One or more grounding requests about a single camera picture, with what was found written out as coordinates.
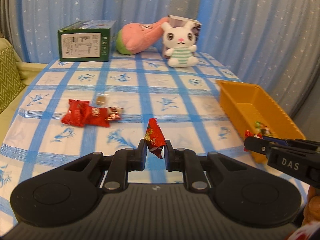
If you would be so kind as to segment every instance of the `basket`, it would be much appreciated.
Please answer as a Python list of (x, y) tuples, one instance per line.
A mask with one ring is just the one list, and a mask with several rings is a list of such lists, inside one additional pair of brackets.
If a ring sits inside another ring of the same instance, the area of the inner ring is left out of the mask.
[[(268, 126), (273, 137), (280, 139), (305, 139), (286, 112), (255, 84), (217, 80), (221, 87), (220, 106), (244, 140), (246, 130), (257, 133), (255, 122)], [(255, 162), (263, 163), (265, 155), (251, 152)]]

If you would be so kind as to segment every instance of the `bunny arm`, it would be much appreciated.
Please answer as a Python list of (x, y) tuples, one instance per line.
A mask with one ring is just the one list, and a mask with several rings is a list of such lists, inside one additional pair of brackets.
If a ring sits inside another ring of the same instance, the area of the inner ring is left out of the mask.
[(171, 49), (166, 50), (164, 54), (165, 54), (166, 56), (171, 56), (171, 55), (173, 54), (173, 51), (174, 51), (174, 49), (171, 48)]
[(192, 45), (188, 48), (190, 52), (195, 52), (197, 50), (197, 45)]

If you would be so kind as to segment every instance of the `pink and green stuffed toy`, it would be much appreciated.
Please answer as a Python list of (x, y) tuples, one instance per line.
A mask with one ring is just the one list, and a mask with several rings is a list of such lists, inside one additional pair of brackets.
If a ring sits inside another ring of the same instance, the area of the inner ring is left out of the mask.
[(158, 41), (163, 35), (161, 25), (168, 22), (168, 17), (163, 17), (152, 24), (129, 23), (118, 32), (116, 49), (125, 55), (139, 53)]

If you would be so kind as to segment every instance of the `green striped shirt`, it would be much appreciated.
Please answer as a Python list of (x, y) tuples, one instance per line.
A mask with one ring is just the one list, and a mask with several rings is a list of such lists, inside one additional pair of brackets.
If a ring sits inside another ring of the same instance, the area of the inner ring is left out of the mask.
[(187, 47), (175, 48), (171, 57), (177, 58), (180, 65), (185, 65), (192, 54)]

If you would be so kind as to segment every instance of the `bunny eye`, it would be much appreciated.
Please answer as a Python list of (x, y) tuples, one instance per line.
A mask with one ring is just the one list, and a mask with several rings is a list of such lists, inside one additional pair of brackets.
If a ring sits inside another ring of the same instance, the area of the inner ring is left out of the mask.
[(192, 33), (188, 33), (188, 39), (192, 40)]
[(168, 37), (168, 40), (169, 40), (169, 41), (172, 41), (174, 35), (173, 35), (173, 33), (168, 33), (168, 34), (167, 34), (167, 37)]

